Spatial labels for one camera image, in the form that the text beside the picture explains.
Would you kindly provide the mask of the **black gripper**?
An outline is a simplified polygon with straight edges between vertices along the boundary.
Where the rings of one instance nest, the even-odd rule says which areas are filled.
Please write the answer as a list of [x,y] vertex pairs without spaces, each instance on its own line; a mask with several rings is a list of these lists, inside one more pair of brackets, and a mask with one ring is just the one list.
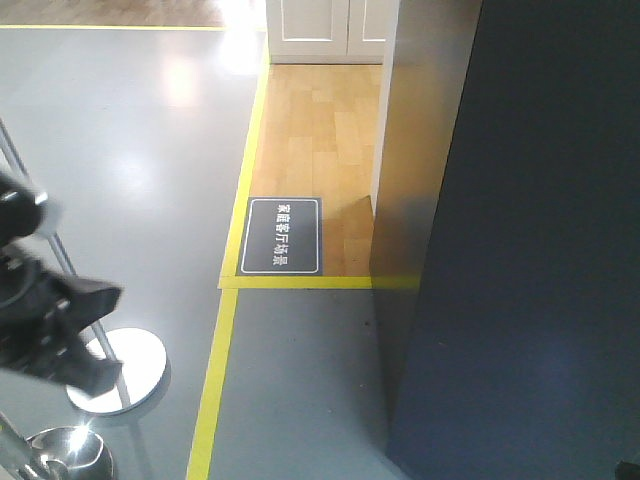
[[[65,316],[83,330],[113,312],[122,289],[113,283],[54,275]],[[52,277],[42,263],[19,252],[1,251],[1,367],[68,385],[96,397],[112,390],[123,363],[94,355],[75,336],[58,306]]]

